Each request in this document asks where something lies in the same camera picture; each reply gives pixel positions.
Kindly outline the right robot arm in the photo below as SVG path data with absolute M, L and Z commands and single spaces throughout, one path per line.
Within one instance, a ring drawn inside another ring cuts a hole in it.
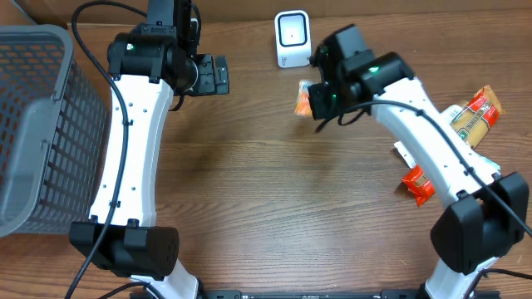
M 321 80 L 309 87 L 322 125 L 346 114 L 371 115 L 405 146 L 432 182 L 443 214 L 431 229 L 439 257 L 420 298 L 472 298 L 495 262 L 531 233 L 530 189 L 518 173 L 501 175 L 441 116 L 414 71 L 395 52 L 375 56 L 357 26 L 325 38 L 310 59 Z

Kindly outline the grey plastic mesh basket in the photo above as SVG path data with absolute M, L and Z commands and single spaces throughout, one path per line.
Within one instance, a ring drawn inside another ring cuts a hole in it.
M 67 233 L 94 199 L 108 109 L 53 25 L 1 28 L 1 234 Z

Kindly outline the orange spaghetti pack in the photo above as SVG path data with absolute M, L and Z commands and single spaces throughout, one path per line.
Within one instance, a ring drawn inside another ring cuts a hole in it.
M 485 137 L 501 115 L 505 113 L 491 86 L 479 89 L 465 108 L 449 123 L 457 135 L 472 149 Z M 422 206 L 435 194 L 431 181 L 416 166 L 401 181 L 415 196 L 416 205 Z

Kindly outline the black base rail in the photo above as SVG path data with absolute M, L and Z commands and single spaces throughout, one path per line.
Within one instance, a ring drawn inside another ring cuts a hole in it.
M 386 289 L 379 292 L 241 292 L 239 290 L 205 291 L 208 299 L 416 299 L 429 298 L 414 289 Z

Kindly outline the orange small snack box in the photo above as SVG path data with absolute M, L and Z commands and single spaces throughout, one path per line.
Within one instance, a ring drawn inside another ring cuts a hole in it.
M 295 103 L 294 114 L 299 116 L 311 116 L 310 95 L 308 88 L 313 85 L 312 81 L 302 80 L 298 84 L 298 96 Z

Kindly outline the white barcode scanner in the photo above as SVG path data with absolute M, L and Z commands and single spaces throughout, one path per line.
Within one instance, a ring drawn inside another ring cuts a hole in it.
M 303 10 L 279 12 L 273 23 L 278 66 L 293 68 L 309 65 L 312 41 L 308 14 Z

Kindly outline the teal snack packet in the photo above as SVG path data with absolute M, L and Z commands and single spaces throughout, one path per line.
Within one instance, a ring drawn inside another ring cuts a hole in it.
M 487 163 L 489 164 L 493 169 L 497 170 L 497 171 L 500 171 L 500 166 L 493 162 L 492 160 L 486 158 L 485 156 L 481 156 L 481 158 Z

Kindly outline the white cosmetic tube gold cap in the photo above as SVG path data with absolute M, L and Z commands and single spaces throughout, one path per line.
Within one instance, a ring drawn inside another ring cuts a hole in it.
M 441 112 L 441 115 L 447 122 L 451 123 L 454 118 L 465 108 L 466 105 L 467 101 L 461 100 L 457 104 L 447 107 Z M 413 169 L 416 166 L 416 161 L 411 155 L 411 153 L 407 150 L 405 145 L 401 141 L 397 141 L 394 144 L 394 147 L 397 153 L 402 157 L 408 168 Z

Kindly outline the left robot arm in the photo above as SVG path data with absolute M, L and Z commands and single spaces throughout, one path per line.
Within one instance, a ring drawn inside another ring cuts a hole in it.
M 100 67 L 111 88 L 106 158 L 89 216 L 69 239 L 86 265 L 127 278 L 147 298 L 197 299 L 203 286 L 179 261 L 178 231 L 156 223 L 160 142 L 186 96 L 229 93 L 229 68 L 224 56 L 198 53 L 201 17 L 190 0 L 152 1 L 143 16 L 115 37 Z

